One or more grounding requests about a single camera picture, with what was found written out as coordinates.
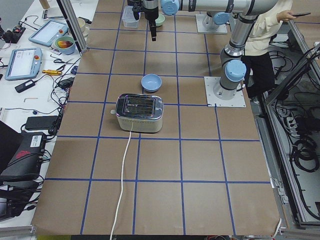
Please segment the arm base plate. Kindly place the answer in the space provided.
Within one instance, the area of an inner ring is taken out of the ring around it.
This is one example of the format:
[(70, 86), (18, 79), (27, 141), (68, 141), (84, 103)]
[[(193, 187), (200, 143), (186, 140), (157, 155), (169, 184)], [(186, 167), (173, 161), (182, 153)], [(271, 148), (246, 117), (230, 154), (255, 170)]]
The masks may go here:
[(227, 22), (229, 20), (227, 17), (218, 16), (218, 13), (213, 16), (197, 14), (195, 17), (199, 34), (226, 35), (228, 33)]
[(204, 85), (206, 101), (208, 107), (218, 108), (245, 108), (246, 101), (244, 98), (241, 83), (233, 90), (226, 90), (220, 85), (219, 76), (205, 76)]

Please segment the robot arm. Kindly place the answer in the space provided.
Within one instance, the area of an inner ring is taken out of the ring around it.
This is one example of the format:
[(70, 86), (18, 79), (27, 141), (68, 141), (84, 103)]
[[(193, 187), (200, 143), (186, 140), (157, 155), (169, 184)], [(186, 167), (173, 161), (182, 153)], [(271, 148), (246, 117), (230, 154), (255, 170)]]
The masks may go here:
[[(161, 0), (160, 6), (165, 15), (173, 16), (178, 11), (182, 10), (182, 0)], [(159, 3), (157, 0), (138, 0), (133, 8), (133, 15), (136, 20), (139, 20), (139, 13), (144, 13), (148, 21), (151, 33), (151, 40), (154, 42), (157, 38), (156, 20), (159, 18)], [(230, 12), (207, 12), (203, 19), (203, 26), (209, 30), (218, 28), (229, 21)]]
[(223, 100), (231, 100), (247, 68), (242, 63), (246, 41), (258, 15), (272, 9), (276, 0), (162, 0), (162, 12), (172, 16), (178, 11), (206, 11), (238, 13), (229, 43), (221, 50), (220, 60), (223, 75), (213, 87), (214, 94)]

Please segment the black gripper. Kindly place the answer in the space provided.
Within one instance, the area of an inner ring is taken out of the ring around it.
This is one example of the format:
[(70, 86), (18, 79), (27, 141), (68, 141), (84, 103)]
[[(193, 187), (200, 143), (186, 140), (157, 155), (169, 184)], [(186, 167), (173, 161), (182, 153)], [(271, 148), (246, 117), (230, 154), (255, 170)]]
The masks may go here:
[(157, 26), (156, 19), (159, 17), (159, 2), (158, 0), (143, 0), (142, 6), (144, 7), (145, 18), (150, 25), (151, 40), (157, 40)]

